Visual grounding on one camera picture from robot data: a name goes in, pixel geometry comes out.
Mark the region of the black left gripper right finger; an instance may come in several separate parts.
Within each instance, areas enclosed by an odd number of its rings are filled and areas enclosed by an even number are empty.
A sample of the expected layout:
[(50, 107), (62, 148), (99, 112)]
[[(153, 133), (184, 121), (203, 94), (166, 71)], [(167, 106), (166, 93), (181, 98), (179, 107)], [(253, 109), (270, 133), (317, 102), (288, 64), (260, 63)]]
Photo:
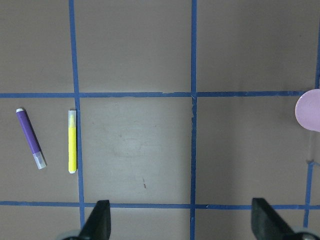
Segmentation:
[(251, 202), (251, 230), (257, 240), (297, 240), (296, 233), (264, 198)]

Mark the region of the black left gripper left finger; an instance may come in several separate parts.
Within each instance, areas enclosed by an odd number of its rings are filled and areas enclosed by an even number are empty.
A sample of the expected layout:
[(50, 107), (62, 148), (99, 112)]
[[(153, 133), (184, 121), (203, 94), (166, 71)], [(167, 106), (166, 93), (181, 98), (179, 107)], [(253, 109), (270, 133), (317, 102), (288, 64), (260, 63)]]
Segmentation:
[(80, 240), (109, 240), (111, 236), (110, 201), (99, 200), (80, 231)]

